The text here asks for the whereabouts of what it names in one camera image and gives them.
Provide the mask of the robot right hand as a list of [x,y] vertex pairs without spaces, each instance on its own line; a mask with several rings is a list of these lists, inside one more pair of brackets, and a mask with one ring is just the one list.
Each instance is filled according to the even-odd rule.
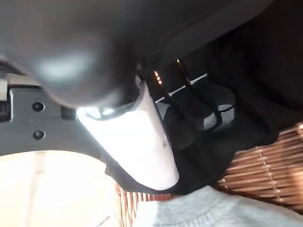
[[0,154],[109,154],[131,182],[179,179],[143,77],[251,20],[269,0],[3,0]]

